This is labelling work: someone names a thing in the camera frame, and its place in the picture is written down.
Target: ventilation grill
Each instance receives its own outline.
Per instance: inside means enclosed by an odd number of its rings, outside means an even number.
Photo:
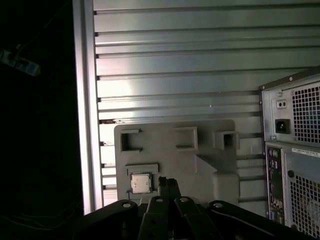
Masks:
[[[320,87],[295,91],[292,96],[294,135],[298,141],[320,144]]]
[[[290,187],[293,224],[300,232],[320,239],[320,184],[295,176]]]

